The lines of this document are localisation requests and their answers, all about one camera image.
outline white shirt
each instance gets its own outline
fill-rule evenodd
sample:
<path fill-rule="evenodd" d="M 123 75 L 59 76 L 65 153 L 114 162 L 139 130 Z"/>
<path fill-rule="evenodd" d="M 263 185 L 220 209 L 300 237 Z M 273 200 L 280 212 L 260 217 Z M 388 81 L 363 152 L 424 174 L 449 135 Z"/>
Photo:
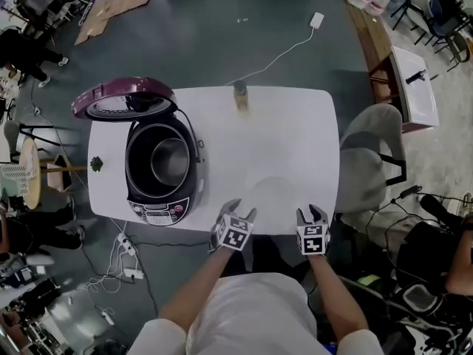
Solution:
<path fill-rule="evenodd" d="M 283 274 L 220 279 L 188 336 L 167 319 L 147 322 L 128 355 L 328 355 L 304 289 Z M 376 336 L 356 331 L 337 355 L 382 355 Z"/>

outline laundry basket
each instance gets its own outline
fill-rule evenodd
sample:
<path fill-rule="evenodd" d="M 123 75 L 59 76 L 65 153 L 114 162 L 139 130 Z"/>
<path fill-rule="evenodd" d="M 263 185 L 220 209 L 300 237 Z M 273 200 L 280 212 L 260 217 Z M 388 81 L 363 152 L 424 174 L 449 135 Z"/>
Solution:
<path fill-rule="evenodd" d="M 27 170 L 18 164 L 0 165 L 0 190 L 8 197 L 28 194 Z"/>

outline rice cooker lid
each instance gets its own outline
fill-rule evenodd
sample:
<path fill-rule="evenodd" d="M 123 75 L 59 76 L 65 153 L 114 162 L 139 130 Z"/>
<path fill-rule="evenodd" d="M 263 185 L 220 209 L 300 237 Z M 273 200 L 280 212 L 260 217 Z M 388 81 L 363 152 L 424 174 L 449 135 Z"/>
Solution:
<path fill-rule="evenodd" d="M 152 78 L 118 78 L 84 92 L 72 103 L 77 118 L 139 121 L 175 112 L 172 89 Z"/>

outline white table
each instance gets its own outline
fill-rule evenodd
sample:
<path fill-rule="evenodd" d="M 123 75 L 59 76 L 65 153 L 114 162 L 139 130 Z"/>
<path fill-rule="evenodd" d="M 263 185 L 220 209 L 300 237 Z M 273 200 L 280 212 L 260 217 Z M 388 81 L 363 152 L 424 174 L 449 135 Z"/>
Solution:
<path fill-rule="evenodd" d="M 176 89 L 177 105 L 205 143 L 208 177 L 199 206 L 176 227 L 209 231 L 223 203 L 255 206 L 255 233 L 292 234 L 296 208 L 332 218 L 338 189 L 338 130 L 330 95 L 312 89 L 249 87 L 249 113 L 237 111 L 233 87 Z M 142 223 L 126 200 L 125 149 L 130 123 L 92 124 L 88 171 L 94 213 Z"/>
<path fill-rule="evenodd" d="M 372 81 L 380 82 L 380 79 L 373 78 L 374 74 L 380 70 L 387 73 L 388 79 L 391 73 L 394 75 L 397 94 L 389 98 L 399 97 L 400 99 L 403 132 L 412 132 L 439 125 L 434 91 L 426 62 L 422 57 L 391 46 L 391 54 L 370 72 Z M 411 84 L 406 82 L 406 79 L 423 70 L 426 70 L 423 74 L 424 80 L 418 79 Z M 385 81 L 392 89 L 391 82 L 390 80 Z"/>

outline gray floor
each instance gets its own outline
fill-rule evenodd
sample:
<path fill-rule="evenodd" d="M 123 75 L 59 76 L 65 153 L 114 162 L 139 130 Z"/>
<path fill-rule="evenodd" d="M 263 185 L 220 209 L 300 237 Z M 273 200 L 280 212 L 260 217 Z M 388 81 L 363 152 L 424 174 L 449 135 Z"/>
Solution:
<path fill-rule="evenodd" d="M 46 118 L 67 128 L 59 132 L 72 162 L 85 164 L 90 122 L 75 119 L 70 112 L 71 102 L 84 90 L 128 75 L 157 78 L 175 89 L 223 85 L 263 68 L 278 54 L 308 38 L 308 23 L 315 12 L 323 13 L 325 19 L 313 39 L 247 82 L 328 91 L 341 132 L 373 103 L 361 45 L 342 0 L 150 0 L 145 7 L 112 18 L 103 35 L 77 47 L 72 46 L 78 34 L 77 22 L 73 22 L 55 36 L 56 51 L 70 57 L 69 65 L 59 68 L 45 64 L 44 70 L 53 80 L 44 89 L 35 86 L 33 100 Z M 243 18 L 248 20 L 239 23 Z M 25 123 L 40 123 L 29 108 L 31 83 L 29 80 L 21 89 L 17 117 Z M 52 131 L 38 133 L 55 137 Z M 84 250 L 96 269 L 105 272 L 117 229 L 110 220 L 91 212 L 87 192 L 80 183 L 75 183 L 74 196 L 79 204 L 78 217 L 87 227 Z M 48 195 L 43 202 L 44 210 L 63 203 Z M 136 223 L 128 225 L 127 233 L 135 241 L 153 243 L 193 243 L 208 237 Z M 56 264 L 50 271 L 64 291 L 77 288 L 93 276 L 81 251 L 52 253 Z M 207 253 L 205 246 L 140 246 L 140 257 L 152 293 L 161 305 L 199 267 Z M 110 288 L 115 285 L 115 281 L 110 282 Z M 92 295 L 97 304 L 114 308 L 117 327 L 129 340 L 154 317 L 143 280 L 136 285 L 122 285 L 116 294 L 101 290 Z"/>

